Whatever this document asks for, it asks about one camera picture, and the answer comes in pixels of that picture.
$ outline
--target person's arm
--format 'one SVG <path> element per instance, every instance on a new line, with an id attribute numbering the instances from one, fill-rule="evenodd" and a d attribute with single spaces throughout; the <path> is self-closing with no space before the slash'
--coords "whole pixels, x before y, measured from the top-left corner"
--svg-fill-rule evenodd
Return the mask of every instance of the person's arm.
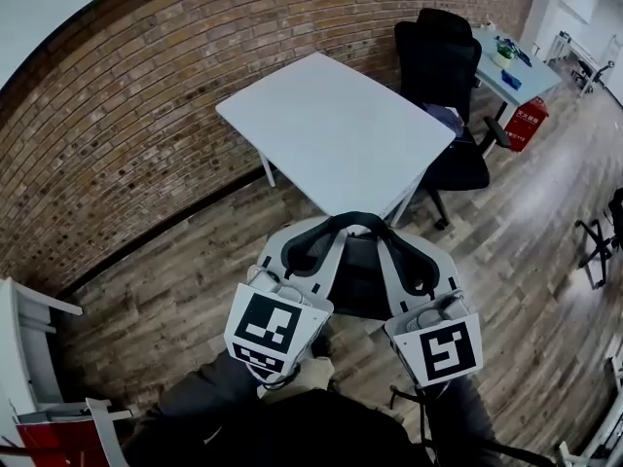
<path id="1" fill-rule="evenodd" d="M 226 418 L 259 403 L 257 385 L 243 363 L 222 352 L 171 387 L 144 415 L 123 446 L 126 461 L 134 467 L 180 464 L 193 457 Z"/>
<path id="2" fill-rule="evenodd" d="M 478 441 L 495 440 L 495 434 L 480 394 L 469 378 L 452 380 L 437 400 L 426 404 L 426 415 L 440 467 L 501 467 L 499 455 L 483 449 Z"/>

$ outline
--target green plant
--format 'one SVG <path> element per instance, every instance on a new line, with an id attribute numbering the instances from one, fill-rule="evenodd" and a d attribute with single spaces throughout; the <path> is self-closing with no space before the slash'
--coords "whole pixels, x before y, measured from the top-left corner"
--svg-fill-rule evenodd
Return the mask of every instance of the green plant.
<path id="1" fill-rule="evenodd" d="M 508 38 L 501 39 L 499 36 L 495 37 L 497 41 L 497 53 L 506 58 L 515 58 L 519 53 L 517 46 L 512 40 Z"/>

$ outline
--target brick wall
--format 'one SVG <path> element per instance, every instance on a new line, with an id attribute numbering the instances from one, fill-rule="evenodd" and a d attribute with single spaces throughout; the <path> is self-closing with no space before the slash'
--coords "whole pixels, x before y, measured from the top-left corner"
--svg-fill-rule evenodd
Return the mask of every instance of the brick wall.
<path id="1" fill-rule="evenodd" d="M 0 92 L 0 273 L 49 293 L 256 167 L 214 105 L 315 51 L 397 85 L 422 7 L 519 36 L 531 0 L 98 0 Z"/>

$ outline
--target red fire extinguisher box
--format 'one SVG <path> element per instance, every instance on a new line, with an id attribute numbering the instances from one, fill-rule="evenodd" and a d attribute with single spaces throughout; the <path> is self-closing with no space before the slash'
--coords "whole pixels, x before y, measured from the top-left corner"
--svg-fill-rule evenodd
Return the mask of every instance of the red fire extinguisher box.
<path id="1" fill-rule="evenodd" d="M 522 152 L 548 116 L 547 106 L 540 97 L 535 97 L 530 102 L 519 106 L 506 125 L 510 149 L 515 152 Z"/>

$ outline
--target office chair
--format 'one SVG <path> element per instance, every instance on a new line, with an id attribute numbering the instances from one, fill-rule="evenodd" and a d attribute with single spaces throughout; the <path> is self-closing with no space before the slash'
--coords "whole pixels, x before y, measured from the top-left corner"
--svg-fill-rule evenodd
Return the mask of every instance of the office chair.
<path id="1" fill-rule="evenodd" d="M 614 197 L 608 203 L 607 207 L 610 209 L 610 213 L 612 214 L 612 225 L 614 226 L 614 235 L 610 238 L 604 238 L 602 226 L 600 225 L 599 220 L 593 220 L 590 227 L 582 220 L 577 220 L 575 222 L 575 226 L 582 227 L 597 244 L 595 251 L 593 251 L 588 258 L 583 259 L 578 265 L 580 269 L 583 269 L 593 258 L 595 258 L 598 254 L 600 255 L 600 261 L 602 263 L 602 280 L 595 284 L 596 289 L 604 287 L 605 285 L 605 262 L 612 257 L 612 253 L 610 252 L 608 246 L 612 246 L 614 249 L 618 248 L 621 245 L 621 238 L 623 238 L 623 189 L 619 189 L 614 193 Z M 595 227 L 597 232 L 593 232 L 591 227 Z"/>
<path id="2" fill-rule="evenodd" d="M 584 86 L 586 85 L 586 82 L 588 81 L 588 76 L 593 72 L 593 70 L 591 69 L 591 67 L 584 62 L 583 60 L 578 60 L 577 61 L 578 64 L 580 65 L 580 68 L 582 69 L 582 72 L 578 72 L 578 71 L 571 71 L 571 76 L 573 77 L 573 79 L 576 82 L 579 82 L 580 88 L 583 89 Z M 610 68 L 614 67 L 614 62 L 609 60 L 607 62 L 607 64 L 600 69 L 599 71 L 597 71 L 597 73 L 595 74 L 595 78 L 593 78 L 592 83 L 598 82 L 602 79 L 602 75 L 604 74 L 604 72 Z M 592 93 L 593 92 L 593 86 L 590 86 L 587 90 L 587 93 Z"/>
<path id="3" fill-rule="evenodd" d="M 440 9 L 421 9 L 418 14 L 418 26 L 430 35 L 469 39 L 471 35 L 471 25 L 461 16 L 457 16 L 448 11 Z"/>
<path id="4" fill-rule="evenodd" d="M 444 230 L 450 220 L 438 191 L 489 186 L 484 153 L 493 141 L 502 147 L 510 147 L 510 141 L 491 117 L 485 118 L 489 131 L 480 144 L 476 144 L 467 127 L 471 89 L 482 53 L 476 39 L 430 35 L 423 27 L 409 21 L 395 25 L 394 37 L 402 76 L 400 94 L 419 107 L 424 103 L 454 107 L 465 123 L 462 135 L 428 167 L 421 180 L 421 186 L 428 191 L 441 214 L 435 227 Z"/>

